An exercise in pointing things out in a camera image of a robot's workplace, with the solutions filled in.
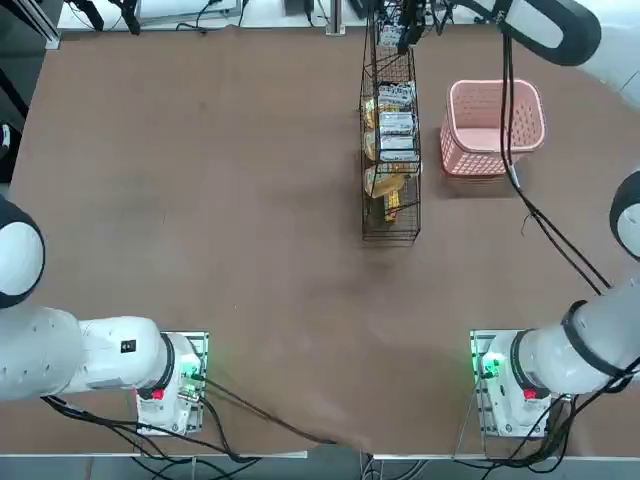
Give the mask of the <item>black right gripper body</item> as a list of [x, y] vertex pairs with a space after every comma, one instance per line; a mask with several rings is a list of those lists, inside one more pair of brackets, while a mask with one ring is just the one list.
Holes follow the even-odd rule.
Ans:
[[403, 0], [399, 24], [405, 27], [424, 23], [425, 0]]

